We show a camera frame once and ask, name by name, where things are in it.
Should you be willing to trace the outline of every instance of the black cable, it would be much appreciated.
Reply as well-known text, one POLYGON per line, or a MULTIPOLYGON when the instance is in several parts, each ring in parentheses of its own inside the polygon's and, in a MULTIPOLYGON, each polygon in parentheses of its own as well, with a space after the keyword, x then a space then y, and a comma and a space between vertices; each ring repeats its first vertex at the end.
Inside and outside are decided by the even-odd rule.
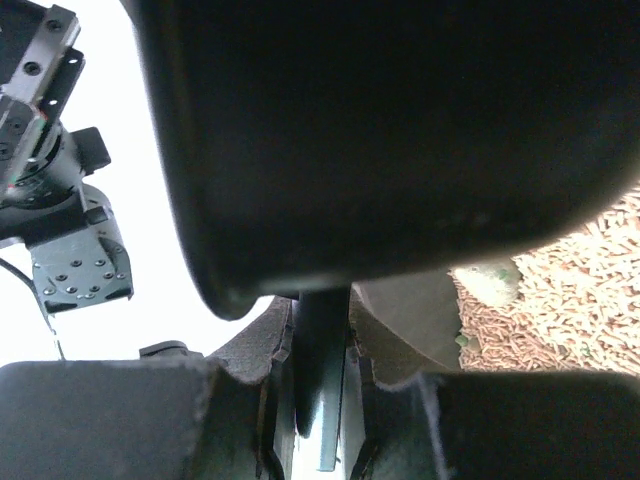
POLYGON ((18 278, 18 280, 24 283, 29 288, 29 290, 31 290, 31 293, 33 294, 33 296, 36 299, 36 302, 38 303, 38 308, 40 309, 40 313, 42 314, 44 323, 47 324, 47 327, 49 327, 49 331, 51 332, 51 335, 53 335, 53 344, 58 350, 58 356, 60 360, 65 360, 64 353, 62 352, 62 346, 60 345, 60 341, 58 340, 58 334, 56 333, 53 326, 51 325, 51 322, 49 321, 49 313, 47 313, 47 311, 44 308, 44 305, 40 301, 40 297, 38 296, 38 290, 36 289, 36 286, 33 283, 33 280, 31 280, 28 276, 26 276, 19 268, 7 262, 4 258, 0 258, 0 267, 4 268, 9 273, 13 274, 15 277, 18 278))

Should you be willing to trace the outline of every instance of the black plastic housing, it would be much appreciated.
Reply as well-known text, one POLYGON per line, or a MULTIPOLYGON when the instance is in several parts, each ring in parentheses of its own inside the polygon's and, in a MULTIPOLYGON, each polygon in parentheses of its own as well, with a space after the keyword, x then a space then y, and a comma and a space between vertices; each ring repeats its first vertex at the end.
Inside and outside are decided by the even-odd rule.
POLYGON ((637 178, 638 2, 124 3, 218 316, 522 251, 637 178))

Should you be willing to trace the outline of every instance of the gray cloth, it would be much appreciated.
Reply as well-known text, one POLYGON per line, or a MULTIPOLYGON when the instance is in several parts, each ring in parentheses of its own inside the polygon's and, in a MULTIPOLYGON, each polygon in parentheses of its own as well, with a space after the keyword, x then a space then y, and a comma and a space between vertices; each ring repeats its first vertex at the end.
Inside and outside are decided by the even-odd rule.
MULTIPOLYGON (((267 311, 212 357, 226 364, 232 375, 245 382, 256 382, 267 375, 271 355, 278 346, 291 301, 276 297, 267 311)), ((373 360, 376 379, 395 384, 419 370, 446 371, 450 368, 412 348, 380 323, 352 292, 349 318, 362 355, 373 360)))
POLYGON ((354 289, 367 310, 415 351, 460 369, 458 292, 447 268, 363 282, 354 289))

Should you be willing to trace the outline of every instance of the metal strip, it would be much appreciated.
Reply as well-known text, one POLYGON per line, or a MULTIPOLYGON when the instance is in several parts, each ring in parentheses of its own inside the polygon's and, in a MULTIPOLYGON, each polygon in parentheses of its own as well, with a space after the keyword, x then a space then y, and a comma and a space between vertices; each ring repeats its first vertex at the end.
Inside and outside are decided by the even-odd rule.
POLYGON ((40 24, 11 81, 6 95, 36 105, 44 95, 62 56, 80 33, 75 13, 54 5, 40 24))
POLYGON ((300 445, 315 469, 335 469, 350 288, 302 293, 294 302, 293 361, 300 445))

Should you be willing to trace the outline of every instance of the mechanical arm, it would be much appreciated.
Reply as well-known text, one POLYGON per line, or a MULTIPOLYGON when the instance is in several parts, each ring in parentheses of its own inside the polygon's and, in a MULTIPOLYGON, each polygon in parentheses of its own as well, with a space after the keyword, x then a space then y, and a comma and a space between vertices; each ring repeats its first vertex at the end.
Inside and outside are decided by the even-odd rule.
MULTIPOLYGON (((385 385, 349 322, 352 283, 539 245, 635 179, 640 5, 122 4, 203 301, 231 321, 276 298, 208 358, 0 369, 0 478, 288 480, 296 435, 349 479, 640 477, 636 379, 385 385)), ((82 181, 107 148, 60 123, 78 19, 0 0, 0 28, 0 246, 31 252, 45 318, 131 297, 82 181)))

